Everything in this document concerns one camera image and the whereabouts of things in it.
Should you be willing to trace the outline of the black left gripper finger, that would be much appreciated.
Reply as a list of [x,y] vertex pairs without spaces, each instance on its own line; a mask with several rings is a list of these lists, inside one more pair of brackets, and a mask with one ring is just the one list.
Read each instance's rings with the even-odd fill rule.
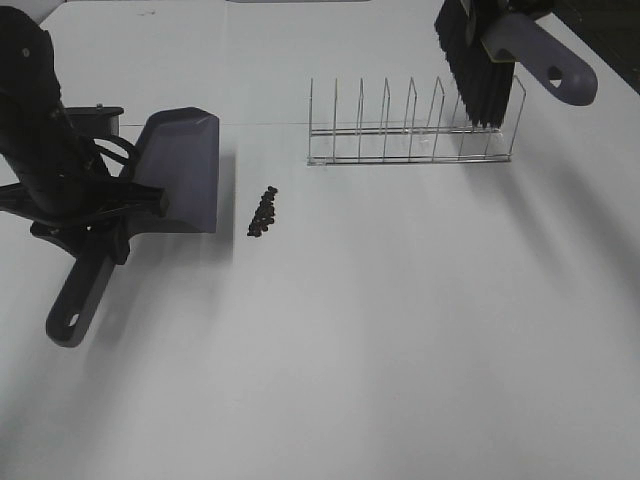
[[169,206],[164,189],[145,185],[125,185],[117,203],[127,211],[148,212],[154,216],[165,216]]
[[122,222],[53,227],[33,222],[30,233],[78,259],[90,247],[105,253],[116,265],[124,265],[130,254],[126,227]]

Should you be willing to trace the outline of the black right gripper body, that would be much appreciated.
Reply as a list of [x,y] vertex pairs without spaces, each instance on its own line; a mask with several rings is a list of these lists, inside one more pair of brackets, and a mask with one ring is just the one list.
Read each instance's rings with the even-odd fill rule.
[[554,6],[554,0],[478,0],[472,2],[472,17],[479,23],[492,23],[502,15],[518,13],[538,20]]

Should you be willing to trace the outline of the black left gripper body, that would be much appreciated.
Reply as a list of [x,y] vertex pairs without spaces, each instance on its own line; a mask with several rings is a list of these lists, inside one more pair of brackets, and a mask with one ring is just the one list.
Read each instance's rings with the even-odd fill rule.
[[125,180],[96,173],[28,175],[1,187],[1,210],[58,230],[105,232],[118,223]]

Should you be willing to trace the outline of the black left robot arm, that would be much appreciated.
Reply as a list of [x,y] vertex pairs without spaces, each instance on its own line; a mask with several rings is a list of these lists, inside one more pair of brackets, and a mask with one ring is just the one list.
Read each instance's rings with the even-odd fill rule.
[[12,6],[1,9],[1,154],[18,179],[2,186],[2,210],[74,257],[98,244],[124,264],[129,217],[167,210],[162,189],[134,182],[141,155],[133,144],[73,124],[50,34]]

